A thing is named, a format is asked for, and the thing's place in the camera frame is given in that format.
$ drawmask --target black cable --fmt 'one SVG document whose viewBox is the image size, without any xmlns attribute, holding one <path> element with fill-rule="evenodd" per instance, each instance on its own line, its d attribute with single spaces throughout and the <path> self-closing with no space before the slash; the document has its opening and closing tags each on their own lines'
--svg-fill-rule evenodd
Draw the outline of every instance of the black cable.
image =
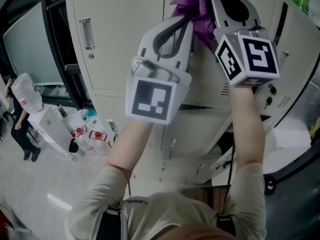
<svg viewBox="0 0 320 240">
<path fill-rule="evenodd" d="M 214 34 L 214 33 L 211 33 L 211 32 L 209 31 L 209 28 L 211 27 L 211 25 L 212 25 L 213 23 L 215 23 L 215 21 L 212 21 L 212 22 L 208 25 L 208 27 L 206 28 L 206 31 L 207 31 L 207 33 L 208 33 L 209 35 L 213 35 L 213 34 Z"/>
<path fill-rule="evenodd" d="M 225 197 L 224 197 L 224 202 L 226 202 L 226 200 L 227 200 L 227 195 L 228 195 L 229 188 L 230 188 L 230 182 L 231 182 L 231 176 L 232 176 L 232 165 L 234 163 L 235 151 L 236 151 L 236 144 L 235 144 L 235 139 L 233 139 L 232 153 L 231 153 L 231 160 L 230 160 L 230 171 L 229 171 L 229 177 L 228 177 L 228 184 L 226 185 L 226 193 L 225 193 Z"/>
<path fill-rule="evenodd" d="M 128 181 L 129 198 L 131 197 L 130 180 Z"/>
</svg>

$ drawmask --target purple fabric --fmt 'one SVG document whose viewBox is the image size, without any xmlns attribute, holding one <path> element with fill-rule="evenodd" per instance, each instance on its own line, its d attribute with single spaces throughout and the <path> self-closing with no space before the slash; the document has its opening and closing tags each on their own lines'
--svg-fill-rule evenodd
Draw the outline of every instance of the purple fabric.
<svg viewBox="0 0 320 240">
<path fill-rule="evenodd" d="M 210 40 L 214 38 L 214 23 L 210 9 L 211 2 L 207 0 L 172 0 L 176 5 L 172 16 L 184 15 L 194 23 L 193 33 L 211 50 Z"/>
</svg>

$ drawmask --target person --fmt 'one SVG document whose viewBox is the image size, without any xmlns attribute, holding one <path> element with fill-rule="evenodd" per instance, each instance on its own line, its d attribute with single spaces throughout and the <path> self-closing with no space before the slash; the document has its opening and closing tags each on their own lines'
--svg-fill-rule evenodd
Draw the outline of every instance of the person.
<svg viewBox="0 0 320 240">
<path fill-rule="evenodd" d="M 29 114 L 21 107 L 19 101 L 11 90 L 11 86 L 14 84 L 16 79 L 16 74 L 12 74 L 10 76 L 3 95 L 5 99 L 13 99 L 15 119 L 13 120 L 11 135 L 24 151 L 23 160 L 27 160 L 32 153 L 31 161 L 35 162 L 38 159 L 41 149 L 34 146 L 27 137 L 27 131 L 30 126 L 28 122 Z"/>
<path fill-rule="evenodd" d="M 70 211 L 65 224 L 67 237 L 96 239 L 97 231 L 107 227 L 99 218 L 106 207 L 115 207 L 126 217 L 128 240 L 264 239 L 266 212 L 262 164 L 265 132 L 252 89 L 231 87 L 230 96 L 237 165 L 220 214 L 205 203 L 180 193 L 155 193 L 123 200 L 127 183 L 153 127 L 148 122 L 131 120 L 112 147 L 97 179 Z M 221 216 L 231 222 L 229 227 L 217 227 Z"/>
</svg>

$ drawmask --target water bottle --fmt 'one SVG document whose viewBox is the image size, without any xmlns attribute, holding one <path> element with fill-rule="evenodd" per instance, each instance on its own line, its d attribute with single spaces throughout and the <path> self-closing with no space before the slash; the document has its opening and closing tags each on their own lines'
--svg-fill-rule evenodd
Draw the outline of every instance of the water bottle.
<svg viewBox="0 0 320 240">
<path fill-rule="evenodd" d="M 43 109 L 42 97 L 33 87 L 33 82 L 27 73 L 18 75 L 11 90 L 21 107 L 28 114 L 35 114 Z"/>
<path fill-rule="evenodd" d="M 83 120 L 85 123 L 87 123 L 87 122 L 89 121 L 89 119 L 88 119 L 88 117 L 87 117 L 87 115 L 86 115 L 86 112 L 84 112 L 82 109 L 80 109 L 79 112 L 80 112 L 80 116 L 81 116 L 82 120 Z"/>
<path fill-rule="evenodd" d="M 94 130 L 90 132 L 89 139 L 92 140 L 92 146 L 99 155 L 106 156 L 109 154 L 111 147 L 110 143 L 106 141 L 107 136 L 105 132 L 101 133 Z"/>
<path fill-rule="evenodd" d="M 86 153 L 94 153 L 95 149 L 92 145 L 89 144 L 88 134 L 87 134 L 87 126 L 84 125 L 81 128 L 77 128 L 76 130 L 72 130 L 71 134 L 75 138 L 75 142 Z"/>
</svg>

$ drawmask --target wall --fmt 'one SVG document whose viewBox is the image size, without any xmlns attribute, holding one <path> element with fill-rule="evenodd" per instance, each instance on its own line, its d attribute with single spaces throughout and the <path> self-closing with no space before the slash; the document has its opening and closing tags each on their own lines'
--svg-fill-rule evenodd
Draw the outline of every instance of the wall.
<svg viewBox="0 0 320 240">
<path fill-rule="evenodd" d="M 5 98 L 4 98 L 3 94 L 2 94 L 5 91 L 5 88 L 6 88 L 6 84 L 5 84 L 4 80 L 2 79 L 2 77 L 0 77 L 0 104 L 1 104 L 1 107 L 2 107 L 0 109 L 0 113 L 2 113 L 2 114 L 9 107 L 9 104 L 7 103 L 7 101 L 5 100 Z"/>
</svg>

